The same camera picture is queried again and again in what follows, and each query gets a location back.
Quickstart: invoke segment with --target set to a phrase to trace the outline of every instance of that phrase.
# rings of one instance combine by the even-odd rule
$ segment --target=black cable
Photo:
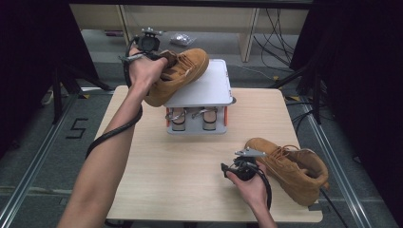
[[[86,158],[89,156],[89,154],[91,153],[91,151],[98,146],[99,144],[103,143],[104,141],[106,141],[107,139],[127,130],[128,128],[130,128],[131,126],[133,126],[134,124],[136,124],[143,116],[143,107],[140,105],[140,109],[139,112],[137,113],[136,117],[134,117],[133,120],[131,120],[129,123],[126,123],[116,129],[113,129],[109,132],[106,132],[105,134],[103,134],[102,136],[100,136],[98,139],[96,139],[94,142],[92,142],[92,144],[89,146],[88,150],[86,151]]]
[[[335,210],[335,212],[336,212],[338,218],[341,220],[341,222],[343,223],[344,227],[346,227],[346,228],[349,227],[349,226],[347,225],[346,221],[345,221],[345,220],[343,219],[343,217],[340,215],[340,213],[338,213],[338,211],[337,211],[335,205],[332,203],[332,201],[331,201],[331,200],[329,199],[329,197],[326,195],[325,191],[323,191],[322,188],[319,188],[319,189],[320,189],[320,192],[323,194],[323,196],[326,198],[326,200],[328,200],[328,202],[329,202],[329,204],[332,206],[333,210]]]
[[[263,55],[260,56],[260,59],[261,59],[261,61],[264,63]],[[280,71],[284,71],[284,72],[288,72],[288,73],[293,73],[293,72],[294,72],[293,70],[287,70],[287,69],[282,69],[282,68],[276,68],[276,67],[268,66],[266,63],[264,63],[264,65],[265,65],[266,67],[268,67],[268,68],[272,68],[272,69],[275,69],[275,70],[280,70]]]
[[[335,119],[333,119],[333,118],[329,118],[329,117],[326,117],[326,116],[323,116],[323,115],[319,115],[321,118],[323,118],[323,119],[325,119],[325,120],[328,120],[328,121],[334,121]]]
[[[359,158],[358,155],[352,156],[352,160],[353,160],[354,162],[356,162],[356,163],[362,164],[362,163],[361,163],[361,159]]]
[[[263,181],[264,185],[266,186],[267,208],[270,210],[270,208],[272,206],[272,197],[273,196],[272,196],[272,187],[270,186],[269,180],[267,180],[266,175],[264,175],[264,172],[261,169],[257,169],[250,165],[248,165],[248,167],[260,176],[261,180]]]
[[[308,115],[310,115],[312,113],[314,113],[314,110],[310,110],[310,111],[308,111],[308,112],[306,112],[306,113],[301,115],[301,118],[299,119],[299,122],[297,124],[296,134],[298,134],[298,130],[299,130],[299,127],[300,127],[300,125],[302,123],[302,120],[305,119],[305,117],[307,117]]]
[[[296,122],[298,119],[305,118],[305,116],[311,114],[312,112],[313,112],[313,110],[310,110],[310,111],[308,111],[308,112],[305,112],[305,113],[303,113],[303,114],[300,114],[300,115],[296,116],[296,117],[292,120],[292,122],[294,123],[294,122]]]
[[[108,219],[105,220],[105,225],[108,227],[117,227],[117,228],[122,228],[122,224],[114,224],[110,222]]]
[[[290,48],[291,50],[294,50],[294,49],[293,49],[290,45],[288,45],[288,43],[287,43],[287,42],[284,40],[284,38],[282,37],[281,23],[280,23],[280,21],[279,21],[280,11],[281,11],[281,9],[278,9],[278,20],[276,21],[276,24],[274,24],[272,18],[270,17],[270,13],[269,13],[268,9],[266,9],[266,14],[267,14],[267,17],[269,18],[269,21],[270,21],[270,24],[272,25],[273,30],[272,30],[272,33],[270,34],[269,38],[266,38],[265,35],[264,35],[264,37],[266,38],[266,40],[268,40],[268,42],[269,42],[274,48],[283,50],[284,53],[285,53],[285,55],[287,56],[287,59],[288,59],[289,61],[291,61],[291,58],[288,56],[288,54],[289,54],[289,53],[290,53],[290,54],[294,54],[294,53],[291,52],[291,51],[288,51],[287,48],[285,47],[285,45],[286,45],[288,48]],[[278,40],[280,41],[282,48],[277,47],[277,46],[273,45],[273,44],[270,42],[270,38],[273,36],[274,33],[275,33],[276,36],[278,37]]]
[[[287,106],[290,106],[290,105],[311,105],[312,103],[289,103],[289,104],[285,104],[285,105],[287,105]]]
[[[129,52],[130,52],[131,47],[133,46],[133,43],[134,43],[135,40],[136,40],[136,37],[133,37],[130,40],[130,42],[129,42],[127,48],[126,48],[126,51],[125,51],[125,57],[129,56]],[[125,74],[125,80],[126,80],[126,83],[127,83],[127,87],[130,87],[131,86],[131,80],[130,80],[130,76],[129,76],[130,63],[126,62],[126,61],[123,61],[123,64],[124,64],[124,74]],[[133,120],[131,120],[130,122],[128,122],[128,123],[116,128],[116,129],[113,129],[113,130],[111,130],[109,132],[106,132],[105,134],[100,136],[98,139],[96,139],[94,142],[92,142],[92,144],[88,147],[88,150],[86,151],[86,158],[88,158],[89,154],[91,153],[91,151],[96,146],[98,146],[99,144],[103,143],[107,139],[109,139],[109,138],[111,138],[113,136],[116,136],[117,134],[119,134],[121,132],[126,131],[128,128],[130,128],[131,126],[135,125],[142,118],[142,116],[143,116],[143,107],[140,104],[139,112],[137,113],[137,115],[134,117]]]
[[[278,57],[278,55],[276,55],[275,53],[273,53],[271,50],[267,49],[266,46],[262,45],[258,39],[256,38],[256,36],[253,36],[253,38],[255,39],[255,41],[258,43],[258,45],[261,47],[261,53],[263,53],[263,51],[266,51],[267,53],[269,53],[270,55],[272,55],[273,57],[275,57],[276,59],[278,59],[280,62],[284,63],[285,65],[287,65],[288,67],[290,66],[290,64],[281,59],[280,57]]]

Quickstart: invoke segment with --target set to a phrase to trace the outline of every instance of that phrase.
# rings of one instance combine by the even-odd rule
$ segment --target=gray floor
[[[125,81],[118,56],[124,55],[125,39],[107,37],[99,30],[83,30],[82,33],[100,79],[110,86],[123,85]],[[274,82],[275,76],[281,79],[289,74],[287,72],[289,69],[284,63],[266,53],[261,56],[261,48],[257,43],[253,45],[249,62],[243,63],[240,60],[236,34],[183,32],[196,40],[189,47],[177,47],[169,44],[170,37],[175,33],[177,32],[167,32],[160,38],[161,49],[168,48],[177,52],[186,48],[205,49],[210,58],[225,60],[232,87],[267,87]],[[264,43],[262,35],[257,37]],[[293,47],[297,36],[284,36],[284,39]],[[276,48],[272,50],[286,60],[283,51]],[[85,81],[80,81],[80,85],[93,87]],[[297,96],[296,86],[297,80],[285,85],[281,91],[284,96]],[[15,214],[11,215],[10,227],[54,227],[57,224],[75,177],[83,164],[86,149],[95,137],[110,98],[111,94],[106,93],[92,93],[87,98],[78,99],[65,97],[65,104],[69,101],[72,101],[72,104],[58,129],[53,129],[51,125],[52,102],[38,109],[27,129],[17,139],[19,147],[11,148],[0,161],[0,205],[6,206],[10,203],[11,195],[15,193],[14,188],[27,176],[26,171],[30,170],[31,162],[37,158],[35,156],[45,151],[43,162],[38,165],[37,172],[28,183],[28,192],[21,203],[16,204]],[[315,224],[280,223],[278,226],[343,227],[337,215],[339,213],[349,227],[397,227],[365,170],[359,162],[353,160],[355,152],[337,122],[333,120],[332,112],[326,106],[322,107],[320,109],[322,124],[317,126],[311,116],[300,118],[310,106],[295,104],[294,101],[286,103],[290,118],[295,123],[299,144],[316,151],[327,163],[330,169],[331,189],[325,192],[330,201],[326,200],[323,194],[319,198],[323,221]],[[81,131],[71,130],[73,126],[85,129],[82,137],[79,137]],[[43,141],[48,139],[49,131],[54,131],[55,136],[50,147],[44,148]],[[141,225],[143,224],[138,222],[135,226],[141,227]],[[175,224],[153,221],[148,225],[169,228]]]

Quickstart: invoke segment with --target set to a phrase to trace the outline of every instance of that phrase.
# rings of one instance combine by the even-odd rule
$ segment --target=finger
[[[235,185],[238,185],[240,183],[241,180],[233,172],[226,171],[225,174],[228,179],[231,180]]]
[[[139,52],[139,50],[137,49],[137,48],[132,48],[130,51],[129,51],[129,54],[128,55],[134,55],[135,53],[137,53],[137,52]]]
[[[160,58],[157,61],[162,64],[163,68],[166,68],[166,66],[168,65],[168,60],[166,58]]]
[[[260,161],[256,161],[256,164],[258,165],[259,169],[263,171],[264,175],[267,175],[267,168],[266,165],[261,163]]]

